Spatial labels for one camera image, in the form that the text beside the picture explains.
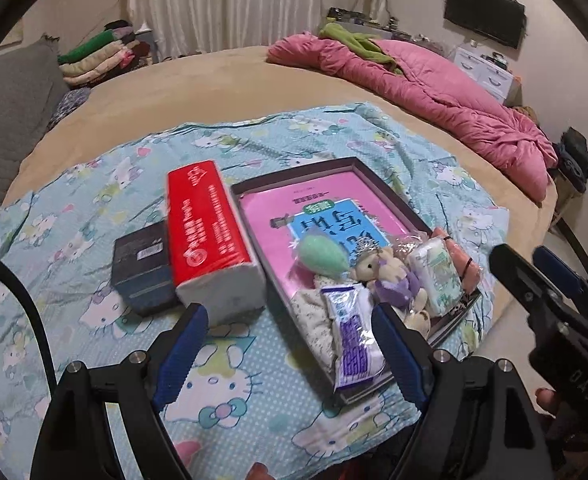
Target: plush toy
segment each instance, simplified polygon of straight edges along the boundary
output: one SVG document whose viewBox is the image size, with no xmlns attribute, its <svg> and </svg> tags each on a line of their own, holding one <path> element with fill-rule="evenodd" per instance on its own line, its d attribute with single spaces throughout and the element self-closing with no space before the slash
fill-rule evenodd
<svg viewBox="0 0 588 480">
<path fill-rule="evenodd" d="M 418 312 L 411 310 L 405 317 L 401 314 L 399 314 L 399 317 L 403 320 L 403 324 L 407 328 L 416 330 L 416 332 L 420 333 L 425 339 L 427 339 L 429 330 L 431 330 L 431 322 L 429 321 L 427 310 L 421 310 Z"/>
<path fill-rule="evenodd" d="M 392 256 L 391 247 L 383 248 L 378 255 L 378 278 L 373 288 L 378 301 L 397 308 L 411 307 L 420 312 L 427 304 L 427 291 L 421 287 L 416 275 L 401 260 Z"/>
<path fill-rule="evenodd" d="M 394 257 L 390 246 L 361 251 L 356 265 L 349 272 L 353 280 L 367 282 L 367 288 L 378 301 L 415 312 L 424 310 L 427 292 L 416 275 Z"/>
</svg>

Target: green plush toy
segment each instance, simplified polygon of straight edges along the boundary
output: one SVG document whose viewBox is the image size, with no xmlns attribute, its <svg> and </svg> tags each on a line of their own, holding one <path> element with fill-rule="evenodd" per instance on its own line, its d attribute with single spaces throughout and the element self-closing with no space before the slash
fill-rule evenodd
<svg viewBox="0 0 588 480">
<path fill-rule="evenodd" d="M 315 274 L 339 279 L 349 271 L 349 254 L 325 234 L 306 234 L 297 249 L 298 261 Z"/>
</svg>

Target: hello kitty blanket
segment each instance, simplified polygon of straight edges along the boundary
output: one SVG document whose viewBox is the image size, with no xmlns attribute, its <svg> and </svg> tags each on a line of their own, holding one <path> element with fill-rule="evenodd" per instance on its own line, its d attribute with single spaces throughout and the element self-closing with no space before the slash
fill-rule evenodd
<svg viewBox="0 0 588 480">
<path fill-rule="evenodd" d="M 214 159 L 228 184 L 282 168 L 358 156 L 431 227 L 443 226 L 482 266 L 504 241 L 508 212 L 442 148 L 370 104 L 313 108 L 240 123 L 183 124 L 123 144 L 0 208 L 0 257 L 34 298 L 58 376 L 145 349 L 180 312 L 141 319 L 109 284 L 116 238 L 164 218 L 167 172 Z M 490 326 L 492 279 L 444 347 L 462 357 Z M 178 399 L 161 414 L 195 479 L 244 479 L 254 462 L 276 478 L 310 478 L 419 417 L 391 385 L 347 408 L 280 303 L 210 331 Z M 0 468 L 28 477 L 48 406 L 45 376 L 20 305 L 0 284 Z M 139 478 L 120 412 L 107 407 L 128 479 Z"/>
</svg>

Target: pillow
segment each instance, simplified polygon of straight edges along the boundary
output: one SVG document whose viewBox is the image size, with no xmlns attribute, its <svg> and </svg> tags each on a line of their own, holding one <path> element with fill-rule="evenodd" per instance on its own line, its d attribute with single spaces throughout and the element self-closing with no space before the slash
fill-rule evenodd
<svg viewBox="0 0 588 480">
<path fill-rule="evenodd" d="M 0 204 L 68 91 L 57 50 L 58 41 L 43 36 L 0 56 Z"/>
</svg>

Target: pink comforter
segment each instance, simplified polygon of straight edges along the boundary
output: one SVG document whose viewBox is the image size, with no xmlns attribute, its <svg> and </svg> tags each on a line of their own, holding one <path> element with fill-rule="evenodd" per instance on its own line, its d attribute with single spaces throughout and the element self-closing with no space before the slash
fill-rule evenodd
<svg viewBox="0 0 588 480">
<path fill-rule="evenodd" d="M 277 41 L 269 62 L 315 68 L 372 90 L 411 113 L 449 131 L 502 171 L 534 202 L 542 202 L 547 168 L 557 159 L 536 124 L 500 105 L 447 59 L 403 41 L 375 40 L 394 57 L 405 76 L 366 61 L 335 40 L 306 32 Z"/>
</svg>

